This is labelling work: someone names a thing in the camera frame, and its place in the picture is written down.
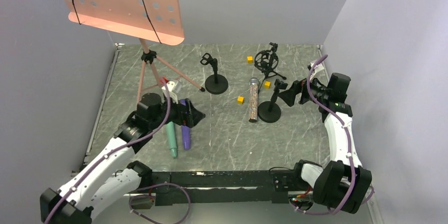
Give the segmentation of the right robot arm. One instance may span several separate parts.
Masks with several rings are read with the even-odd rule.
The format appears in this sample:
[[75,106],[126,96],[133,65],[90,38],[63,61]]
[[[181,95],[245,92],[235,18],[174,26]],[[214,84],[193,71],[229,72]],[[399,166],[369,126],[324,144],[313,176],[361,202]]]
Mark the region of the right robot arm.
[[333,73],[327,85],[317,78],[296,80],[278,96],[290,107],[297,95],[301,96],[299,104],[315,102],[329,139],[330,161],[326,167],[300,160],[290,172],[293,181],[307,183],[315,203],[354,214],[362,205],[372,175],[362,167],[354,145],[353,112],[345,103],[350,82],[350,77],[341,73]]

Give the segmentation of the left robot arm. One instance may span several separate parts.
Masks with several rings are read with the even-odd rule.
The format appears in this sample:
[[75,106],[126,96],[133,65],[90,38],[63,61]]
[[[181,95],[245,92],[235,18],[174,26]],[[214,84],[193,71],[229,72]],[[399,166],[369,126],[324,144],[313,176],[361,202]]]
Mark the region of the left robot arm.
[[165,124],[192,128],[205,118],[191,100],[145,94],[105,148],[75,177],[40,196],[43,223],[92,223],[124,194],[152,185],[152,170],[134,157]]

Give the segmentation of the purple microphone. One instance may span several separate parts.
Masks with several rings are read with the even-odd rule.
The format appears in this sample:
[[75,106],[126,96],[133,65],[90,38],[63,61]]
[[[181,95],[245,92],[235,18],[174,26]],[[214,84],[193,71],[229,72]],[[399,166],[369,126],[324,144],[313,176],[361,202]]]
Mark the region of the purple microphone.
[[182,133],[183,149],[190,150],[191,149],[191,128],[189,128],[188,126],[182,125],[181,133]]

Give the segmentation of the black round-base clamp stand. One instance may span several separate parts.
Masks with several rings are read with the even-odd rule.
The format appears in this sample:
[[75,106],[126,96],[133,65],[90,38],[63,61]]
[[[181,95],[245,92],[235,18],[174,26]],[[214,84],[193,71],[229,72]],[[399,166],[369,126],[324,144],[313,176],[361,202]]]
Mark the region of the black round-base clamp stand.
[[275,80],[274,92],[270,98],[270,101],[262,102],[258,106],[258,118],[266,123],[275,123],[280,119],[281,109],[276,102],[280,91],[285,90],[287,85],[288,83],[283,80]]

